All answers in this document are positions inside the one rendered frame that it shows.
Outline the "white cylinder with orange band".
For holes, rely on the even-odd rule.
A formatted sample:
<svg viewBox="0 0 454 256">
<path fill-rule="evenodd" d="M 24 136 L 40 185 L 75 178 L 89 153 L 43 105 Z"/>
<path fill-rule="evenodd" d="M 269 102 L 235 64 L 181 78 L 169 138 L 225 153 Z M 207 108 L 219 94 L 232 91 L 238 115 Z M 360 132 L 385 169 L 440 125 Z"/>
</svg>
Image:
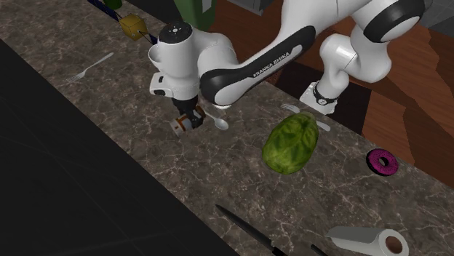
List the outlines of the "white cylinder with orange band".
<svg viewBox="0 0 454 256">
<path fill-rule="evenodd" d="M 199 105 L 195 107 L 195 109 L 193 110 L 193 114 L 195 115 L 195 117 L 199 119 L 206 118 L 206 113 Z M 189 119 L 186 113 L 183 113 L 179 117 L 173 119 L 170 122 L 170 126 L 178 137 L 180 137 L 183 133 L 194 129 L 192 127 L 191 120 Z"/>
</svg>

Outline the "silver spoon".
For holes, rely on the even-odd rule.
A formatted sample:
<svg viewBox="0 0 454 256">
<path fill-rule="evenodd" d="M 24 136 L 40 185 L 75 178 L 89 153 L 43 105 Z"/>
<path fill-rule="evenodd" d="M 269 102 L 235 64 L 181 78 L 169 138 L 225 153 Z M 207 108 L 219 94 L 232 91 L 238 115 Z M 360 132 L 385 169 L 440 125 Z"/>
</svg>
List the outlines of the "silver spoon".
<svg viewBox="0 0 454 256">
<path fill-rule="evenodd" d="M 229 128 L 229 125 L 225 120 L 214 117 L 213 115 L 209 114 L 207 111 L 204 111 L 204 112 L 207 116 L 209 116 L 214 121 L 214 124 L 218 129 L 227 130 Z"/>
</svg>

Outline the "green container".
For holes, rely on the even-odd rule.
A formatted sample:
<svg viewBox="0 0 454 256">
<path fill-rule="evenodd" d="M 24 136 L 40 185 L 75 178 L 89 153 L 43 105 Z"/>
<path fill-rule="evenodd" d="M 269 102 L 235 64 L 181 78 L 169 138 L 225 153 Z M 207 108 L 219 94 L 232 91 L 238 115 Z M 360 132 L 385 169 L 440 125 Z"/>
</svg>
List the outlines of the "green container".
<svg viewBox="0 0 454 256">
<path fill-rule="evenodd" d="M 181 17 L 193 27 L 206 31 L 215 22 L 217 0 L 174 0 Z"/>
</svg>

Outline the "yellow cube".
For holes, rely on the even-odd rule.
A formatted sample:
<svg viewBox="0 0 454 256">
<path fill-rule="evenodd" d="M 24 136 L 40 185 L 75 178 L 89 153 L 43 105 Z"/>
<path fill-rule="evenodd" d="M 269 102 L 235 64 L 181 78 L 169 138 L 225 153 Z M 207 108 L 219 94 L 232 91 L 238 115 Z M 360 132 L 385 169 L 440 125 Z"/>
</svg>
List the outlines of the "yellow cube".
<svg viewBox="0 0 454 256">
<path fill-rule="evenodd" d="M 134 41 L 148 33 L 145 21 L 135 14 L 129 14 L 119 19 L 119 24 L 124 34 Z"/>
</svg>

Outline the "silver fork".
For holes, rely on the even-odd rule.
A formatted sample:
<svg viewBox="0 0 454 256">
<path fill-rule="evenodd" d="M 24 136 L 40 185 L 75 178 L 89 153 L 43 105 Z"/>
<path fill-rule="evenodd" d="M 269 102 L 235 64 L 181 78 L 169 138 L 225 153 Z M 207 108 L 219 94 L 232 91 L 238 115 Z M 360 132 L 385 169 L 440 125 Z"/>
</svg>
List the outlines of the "silver fork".
<svg viewBox="0 0 454 256">
<path fill-rule="evenodd" d="M 95 63 L 91 64 L 89 67 L 85 68 L 81 73 L 78 73 L 78 74 L 76 74 L 76 75 L 74 75 L 74 76 L 72 76 L 72 77 L 66 79 L 66 81 L 67 81 L 68 83 L 71 83 L 71 82 L 75 82 L 75 81 L 77 81 L 77 80 L 79 80 L 79 79 L 84 78 L 85 75 L 86 75 L 86 73 L 87 73 L 87 71 L 88 71 L 90 68 L 92 68 L 92 67 L 94 67 L 94 66 L 96 66 L 96 65 L 98 65 L 98 64 L 100 64 L 100 63 L 102 63 L 103 61 L 107 60 L 108 58 L 112 57 L 113 55 L 114 55 L 113 52 L 108 53 L 106 56 L 102 57 L 102 58 L 99 59 L 97 62 L 95 62 Z"/>
</svg>

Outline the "green lettuce head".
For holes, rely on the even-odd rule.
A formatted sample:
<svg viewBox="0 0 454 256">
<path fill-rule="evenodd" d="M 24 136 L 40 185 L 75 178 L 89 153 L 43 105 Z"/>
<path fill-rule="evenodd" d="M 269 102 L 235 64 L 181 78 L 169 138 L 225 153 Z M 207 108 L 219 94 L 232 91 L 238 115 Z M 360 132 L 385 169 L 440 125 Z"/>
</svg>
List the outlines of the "green lettuce head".
<svg viewBox="0 0 454 256">
<path fill-rule="evenodd" d="M 273 128 L 263 146 L 262 159 L 275 172 L 292 174 L 311 158 L 318 137 L 314 115 L 305 111 L 295 113 Z"/>
</svg>

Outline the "dark blue stick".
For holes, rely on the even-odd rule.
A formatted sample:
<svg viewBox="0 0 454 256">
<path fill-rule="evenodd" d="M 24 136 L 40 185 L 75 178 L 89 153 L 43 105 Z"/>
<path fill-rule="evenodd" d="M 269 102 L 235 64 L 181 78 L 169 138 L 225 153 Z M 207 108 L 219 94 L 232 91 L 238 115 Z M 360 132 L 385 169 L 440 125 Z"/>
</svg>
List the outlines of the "dark blue stick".
<svg viewBox="0 0 454 256">
<path fill-rule="evenodd" d="M 100 11 L 106 13 L 108 16 L 112 17 L 115 21 L 119 23 L 121 17 L 115 10 L 108 8 L 101 0 L 87 0 L 90 4 L 97 7 Z M 155 36 L 152 36 L 149 32 L 145 34 L 142 38 L 146 39 L 152 45 L 155 45 L 158 39 Z"/>
</svg>

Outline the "black knife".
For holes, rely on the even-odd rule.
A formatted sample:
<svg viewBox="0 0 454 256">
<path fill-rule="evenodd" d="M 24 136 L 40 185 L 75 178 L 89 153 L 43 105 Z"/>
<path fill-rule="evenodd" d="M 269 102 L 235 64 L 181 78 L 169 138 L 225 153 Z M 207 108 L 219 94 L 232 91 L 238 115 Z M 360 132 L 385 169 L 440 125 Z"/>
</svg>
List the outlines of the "black knife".
<svg viewBox="0 0 454 256">
<path fill-rule="evenodd" d="M 225 207 L 216 204 L 218 210 L 220 210 L 231 222 L 239 226 L 243 231 L 253 237 L 256 241 L 262 244 L 264 247 L 269 249 L 274 256 L 288 256 L 281 249 L 272 245 L 272 241 L 269 237 L 261 233 L 258 229 L 250 225 L 245 220 L 241 219 L 239 216 L 235 215 L 233 212 L 227 210 Z"/>
</svg>

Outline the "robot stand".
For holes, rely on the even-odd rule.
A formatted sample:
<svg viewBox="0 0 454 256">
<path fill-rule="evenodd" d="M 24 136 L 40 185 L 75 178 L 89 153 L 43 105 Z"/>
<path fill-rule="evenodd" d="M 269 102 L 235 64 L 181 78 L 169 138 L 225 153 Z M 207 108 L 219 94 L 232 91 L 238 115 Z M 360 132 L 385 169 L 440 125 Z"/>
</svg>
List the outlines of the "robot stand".
<svg viewBox="0 0 454 256">
<path fill-rule="evenodd" d="M 310 83 L 319 80 L 321 76 L 321 71 L 292 62 L 270 76 L 268 82 L 299 99 Z M 370 89 L 350 83 L 338 99 L 335 112 L 329 117 L 362 135 L 370 95 Z"/>
</svg>

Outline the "pink doughnut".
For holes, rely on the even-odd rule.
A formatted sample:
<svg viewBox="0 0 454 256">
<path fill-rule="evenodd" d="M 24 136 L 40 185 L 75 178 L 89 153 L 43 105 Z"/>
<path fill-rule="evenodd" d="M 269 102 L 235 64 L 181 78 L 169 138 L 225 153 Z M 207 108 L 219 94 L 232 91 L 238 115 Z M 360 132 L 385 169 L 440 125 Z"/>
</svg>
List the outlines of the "pink doughnut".
<svg viewBox="0 0 454 256">
<path fill-rule="evenodd" d="M 392 153 L 387 150 L 376 148 L 366 155 L 368 167 L 376 174 L 390 176 L 399 169 L 399 163 Z"/>
</svg>

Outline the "white paper towel roll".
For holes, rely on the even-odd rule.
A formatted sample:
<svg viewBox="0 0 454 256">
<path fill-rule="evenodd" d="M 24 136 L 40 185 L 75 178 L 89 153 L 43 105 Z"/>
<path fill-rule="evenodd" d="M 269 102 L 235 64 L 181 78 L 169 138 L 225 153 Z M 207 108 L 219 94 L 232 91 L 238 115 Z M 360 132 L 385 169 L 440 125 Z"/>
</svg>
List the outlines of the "white paper towel roll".
<svg viewBox="0 0 454 256">
<path fill-rule="evenodd" d="M 337 226 L 325 236 L 331 238 L 337 247 L 369 256 L 410 254 L 405 238 L 392 229 Z"/>
</svg>

